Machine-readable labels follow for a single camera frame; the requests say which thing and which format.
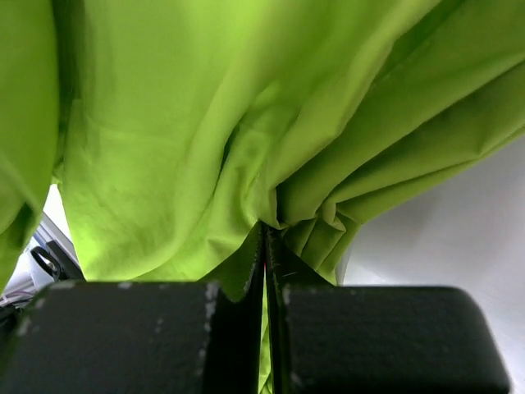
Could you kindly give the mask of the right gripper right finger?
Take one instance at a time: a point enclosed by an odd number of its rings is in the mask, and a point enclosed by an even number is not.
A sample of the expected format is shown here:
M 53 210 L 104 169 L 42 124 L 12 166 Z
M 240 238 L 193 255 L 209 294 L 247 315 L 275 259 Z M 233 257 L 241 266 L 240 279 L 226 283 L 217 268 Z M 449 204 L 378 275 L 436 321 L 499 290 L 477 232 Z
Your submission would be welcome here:
M 479 305 L 453 286 L 334 286 L 265 229 L 276 393 L 508 393 Z

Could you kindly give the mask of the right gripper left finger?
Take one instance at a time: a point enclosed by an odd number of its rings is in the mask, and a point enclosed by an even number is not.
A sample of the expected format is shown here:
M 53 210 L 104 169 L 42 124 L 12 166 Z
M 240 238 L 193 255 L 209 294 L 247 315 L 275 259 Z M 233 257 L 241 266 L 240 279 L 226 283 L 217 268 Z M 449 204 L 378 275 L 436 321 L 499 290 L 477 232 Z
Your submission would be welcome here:
M 255 393 L 263 227 L 197 282 L 67 281 L 1 353 L 4 393 Z

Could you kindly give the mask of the lime green shorts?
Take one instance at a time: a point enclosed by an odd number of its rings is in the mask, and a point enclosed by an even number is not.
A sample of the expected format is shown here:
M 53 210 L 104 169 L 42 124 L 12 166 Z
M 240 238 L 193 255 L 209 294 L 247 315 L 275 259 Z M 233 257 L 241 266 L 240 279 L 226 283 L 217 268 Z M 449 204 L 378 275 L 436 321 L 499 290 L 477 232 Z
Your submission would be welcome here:
M 360 228 L 524 133 L 521 1 L 4 1 L 1 281 L 56 185 L 85 281 L 197 282 Z

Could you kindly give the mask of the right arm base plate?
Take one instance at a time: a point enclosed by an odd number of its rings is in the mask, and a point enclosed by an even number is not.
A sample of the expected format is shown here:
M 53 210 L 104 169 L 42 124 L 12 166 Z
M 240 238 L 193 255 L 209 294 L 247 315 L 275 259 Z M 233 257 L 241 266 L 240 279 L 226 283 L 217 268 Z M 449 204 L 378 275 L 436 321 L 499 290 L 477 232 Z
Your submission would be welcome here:
M 35 246 L 30 254 L 55 282 L 85 281 L 78 263 L 56 241 L 49 241 L 45 246 Z

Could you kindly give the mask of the aluminium mounting rail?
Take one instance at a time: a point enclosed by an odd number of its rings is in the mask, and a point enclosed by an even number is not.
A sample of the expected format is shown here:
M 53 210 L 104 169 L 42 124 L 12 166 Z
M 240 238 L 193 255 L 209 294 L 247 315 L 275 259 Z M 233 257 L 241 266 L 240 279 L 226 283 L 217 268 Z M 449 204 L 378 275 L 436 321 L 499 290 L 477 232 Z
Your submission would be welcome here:
M 44 214 L 1 294 L 1 306 L 23 305 L 46 286 L 70 279 L 84 279 L 74 246 Z

